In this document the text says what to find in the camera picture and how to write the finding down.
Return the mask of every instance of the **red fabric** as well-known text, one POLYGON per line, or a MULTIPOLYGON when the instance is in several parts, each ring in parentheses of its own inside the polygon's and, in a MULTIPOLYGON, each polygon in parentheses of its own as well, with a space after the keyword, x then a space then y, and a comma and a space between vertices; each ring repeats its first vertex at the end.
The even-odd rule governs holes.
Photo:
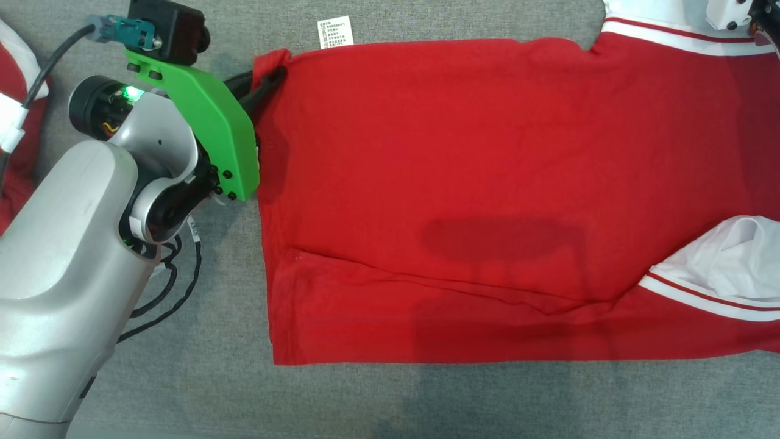
MULTIPOLYGON (((257 115, 278 364, 780 351, 780 323, 637 287, 720 221, 780 220, 775 55, 603 33, 293 58, 257 115)), ((276 65, 257 59, 255 78, 276 65)))
MULTIPOLYGON (((0 41, 0 72, 2 72, 0 93, 18 102, 24 100, 27 96, 27 83, 16 60, 5 50, 2 41, 0 41)), ((33 194, 32 174, 38 156, 45 106, 46 100, 43 98, 33 103, 24 121, 25 135, 16 146, 5 172, 4 186, 0 194, 0 234, 5 233, 14 216, 33 194)))

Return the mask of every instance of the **care label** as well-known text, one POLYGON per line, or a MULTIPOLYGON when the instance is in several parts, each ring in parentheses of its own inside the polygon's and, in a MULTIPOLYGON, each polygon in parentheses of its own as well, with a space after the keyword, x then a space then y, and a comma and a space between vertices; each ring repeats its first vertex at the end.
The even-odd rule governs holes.
POLYGON ((349 22, 349 16, 318 21, 317 29, 320 31, 320 48, 355 44, 355 40, 352 38, 352 24, 349 22))
POLYGON ((197 225, 191 215, 187 217, 187 225, 190 226, 190 233, 193 234, 193 241, 200 242, 200 235, 197 233, 197 225))

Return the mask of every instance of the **green led light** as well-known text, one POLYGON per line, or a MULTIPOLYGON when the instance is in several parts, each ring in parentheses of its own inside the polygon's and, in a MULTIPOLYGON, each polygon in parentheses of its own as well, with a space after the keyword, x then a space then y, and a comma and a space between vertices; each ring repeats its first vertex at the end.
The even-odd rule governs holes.
POLYGON ((143 93, 143 90, 137 87, 133 87, 132 85, 125 87, 125 90, 122 92, 122 94, 125 95, 125 98, 127 98, 127 100, 130 102, 137 101, 143 93))

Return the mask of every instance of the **green bracket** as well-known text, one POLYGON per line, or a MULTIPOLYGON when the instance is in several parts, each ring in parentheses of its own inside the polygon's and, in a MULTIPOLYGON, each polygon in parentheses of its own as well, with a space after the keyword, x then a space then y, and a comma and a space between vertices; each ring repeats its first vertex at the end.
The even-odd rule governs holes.
POLYGON ((228 88, 203 70, 125 51, 138 79, 165 90, 217 166, 222 190, 246 201, 260 184, 254 126, 228 88))

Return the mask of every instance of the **red stripe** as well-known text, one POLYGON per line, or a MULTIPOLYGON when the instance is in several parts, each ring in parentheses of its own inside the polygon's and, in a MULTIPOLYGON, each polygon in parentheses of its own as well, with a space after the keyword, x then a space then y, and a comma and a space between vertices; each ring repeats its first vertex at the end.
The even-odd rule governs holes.
POLYGON ((615 21, 618 23, 630 24, 631 26, 645 27, 647 29, 652 29, 652 30, 660 30, 661 32, 666 32, 667 34, 675 34, 683 37, 695 38, 697 40, 709 41, 711 43, 752 43, 754 42, 754 39, 749 37, 745 37, 745 38, 708 37, 707 35, 695 34, 694 32, 686 32, 684 30, 677 30, 677 29, 672 29, 670 27, 657 26, 655 24, 641 23, 638 21, 626 20, 618 17, 609 17, 604 21, 615 21))
POLYGON ((706 299, 710 302, 717 302, 722 305, 729 305, 733 306, 734 308, 742 308, 742 309, 752 309, 753 311, 780 311, 780 308, 761 308, 760 306, 750 306, 750 305, 743 305, 741 303, 734 303, 729 302, 720 298, 714 298, 712 296, 708 296, 706 294, 701 294, 699 291, 691 290, 690 288, 686 288, 682 285, 675 284, 674 282, 665 279, 663 277, 658 276, 655 273, 648 273, 648 277, 652 277, 653 279, 657 280, 658 282, 662 282, 664 284, 667 284, 669 287, 676 288, 681 291, 685 291, 688 294, 692 294, 698 298, 706 299))

